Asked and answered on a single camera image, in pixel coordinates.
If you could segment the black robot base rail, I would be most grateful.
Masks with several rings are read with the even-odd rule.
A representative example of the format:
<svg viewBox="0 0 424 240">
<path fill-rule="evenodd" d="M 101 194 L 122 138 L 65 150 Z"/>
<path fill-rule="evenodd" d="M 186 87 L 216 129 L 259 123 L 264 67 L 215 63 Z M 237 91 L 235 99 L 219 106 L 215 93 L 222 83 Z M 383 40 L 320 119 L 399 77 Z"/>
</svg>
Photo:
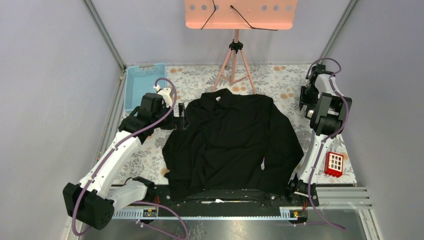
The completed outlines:
<svg viewBox="0 0 424 240">
<path fill-rule="evenodd" d="M 179 215 L 184 220 L 297 220 L 305 218 L 312 205 L 320 205 L 316 190 L 312 190 L 311 197 L 291 190 L 272 193 L 258 189 L 212 189 L 186 193 L 171 190 L 168 185 L 156 185 L 140 203 L 130 204 L 143 209 L 145 219 Z"/>
</svg>

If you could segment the black shirt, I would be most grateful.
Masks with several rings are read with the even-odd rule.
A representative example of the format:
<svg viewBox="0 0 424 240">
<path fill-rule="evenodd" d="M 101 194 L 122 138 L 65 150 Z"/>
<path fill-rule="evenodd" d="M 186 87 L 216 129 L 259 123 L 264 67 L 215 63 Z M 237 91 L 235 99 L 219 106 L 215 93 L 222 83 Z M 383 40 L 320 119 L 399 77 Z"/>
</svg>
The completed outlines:
<svg viewBox="0 0 424 240">
<path fill-rule="evenodd" d="M 174 201 L 207 190 L 279 193 L 304 156 L 287 116 L 266 95 L 203 93 L 186 108 L 188 127 L 162 149 Z"/>
</svg>

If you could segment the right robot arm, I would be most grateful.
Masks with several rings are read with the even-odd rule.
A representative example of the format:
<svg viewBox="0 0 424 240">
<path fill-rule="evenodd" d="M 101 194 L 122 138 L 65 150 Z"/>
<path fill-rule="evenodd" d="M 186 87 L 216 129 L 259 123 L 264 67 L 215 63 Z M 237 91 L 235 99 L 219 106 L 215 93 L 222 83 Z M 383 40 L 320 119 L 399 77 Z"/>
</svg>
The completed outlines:
<svg viewBox="0 0 424 240">
<path fill-rule="evenodd" d="M 328 148 L 343 131 L 353 101 L 341 93 L 335 76 L 325 65 L 314 64 L 308 70 L 307 85 L 301 87 L 299 107 L 306 107 L 304 116 L 310 121 L 312 132 L 302 168 L 290 180 L 286 193 L 293 206 L 319 204 L 316 186 L 320 167 L 329 176 L 343 175 L 344 157 Z"/>
</svg>

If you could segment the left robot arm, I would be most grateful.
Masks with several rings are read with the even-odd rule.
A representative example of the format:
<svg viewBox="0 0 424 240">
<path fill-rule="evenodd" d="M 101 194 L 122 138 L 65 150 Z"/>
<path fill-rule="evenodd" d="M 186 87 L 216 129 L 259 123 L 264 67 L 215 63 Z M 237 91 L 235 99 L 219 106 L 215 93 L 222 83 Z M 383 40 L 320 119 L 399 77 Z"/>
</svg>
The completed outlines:
<svg viewBox="0 0 424 240">
<path fill-rule="evenodd" d="M 177 95 L 160 89 L 147 93 L 141 104 L 124 118 L 106 153 L 77 184 L 68 183 L 62 193 L 71 227 L 76 236 L 76 223 L 80 221 L 102 230 L 119 210 L 140 202 L 148 206 L 156 199 L 155 184 L 143 177 L 133 177 L 129 182 L 112 189 L 114 179 L 128 158 L 152 135 L 156 128 L 185 130 L 188 126 L 184 104 L 180 103 L 179 116 L 174 116 Z"/>
</svg>

